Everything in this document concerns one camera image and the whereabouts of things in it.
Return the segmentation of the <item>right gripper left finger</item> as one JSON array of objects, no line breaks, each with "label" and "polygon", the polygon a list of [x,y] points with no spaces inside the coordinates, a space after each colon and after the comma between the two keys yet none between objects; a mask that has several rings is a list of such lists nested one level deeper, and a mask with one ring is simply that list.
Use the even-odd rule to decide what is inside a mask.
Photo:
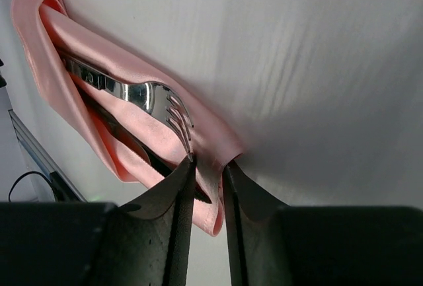
[{"label": "right gripper left finger", "polygon": [[108,214],[89,285],[185,285],[196,161]]}]

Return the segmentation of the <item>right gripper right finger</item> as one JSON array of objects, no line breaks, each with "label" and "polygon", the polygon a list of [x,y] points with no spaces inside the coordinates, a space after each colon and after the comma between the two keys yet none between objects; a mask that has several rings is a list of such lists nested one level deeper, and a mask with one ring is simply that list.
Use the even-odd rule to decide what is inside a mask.
[{"label": "right gripper right finger", "polygon": [[223,169],[232,285],[293,285],[278,213],[287,207],[235,162]]}]

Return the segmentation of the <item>pink cloth napkin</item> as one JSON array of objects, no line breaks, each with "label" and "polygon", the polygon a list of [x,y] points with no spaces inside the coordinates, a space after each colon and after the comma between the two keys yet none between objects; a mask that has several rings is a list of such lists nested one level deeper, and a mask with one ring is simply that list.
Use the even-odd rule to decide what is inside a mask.
[{"label": "pink cloth napkin", "polygon": [[11,19],[40,95],[124,182],[162,179],[147,157],[197,160],[204,197],[193,222],[216,236],[221,175],[242,151],[237,134],[178,81],[71,19],[63,0],[12,0]]}]

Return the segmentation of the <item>black handled knife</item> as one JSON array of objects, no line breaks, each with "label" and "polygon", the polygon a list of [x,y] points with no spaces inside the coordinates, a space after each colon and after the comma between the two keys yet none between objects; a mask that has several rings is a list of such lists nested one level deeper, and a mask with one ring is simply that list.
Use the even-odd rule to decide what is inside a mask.
[{"label": "black handled knife", "polygon": [[106,129],[113,137],[147,161],[162,176],[169,176],[173,172],[176,168],[174,164],[167,163],[156,155],[82,88],[77,88],[77,90],[85,104],[100,118],[100,121],[106,126]]}]

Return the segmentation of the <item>black handled fork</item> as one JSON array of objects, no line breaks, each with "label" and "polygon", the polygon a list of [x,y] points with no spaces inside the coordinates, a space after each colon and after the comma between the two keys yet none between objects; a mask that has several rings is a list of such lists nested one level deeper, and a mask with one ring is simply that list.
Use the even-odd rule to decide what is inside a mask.
[{"label": "black handled fork", "polygon": [[180,139],[188,158],[193,161],[190,130],[194,127],[191,115],[182,99],[170,87],[156,81],[140,84],[124,83],[113,78],[100,67],[64,51],[59,51],[65,68],[96,90],[129,102],[165,124]]}]

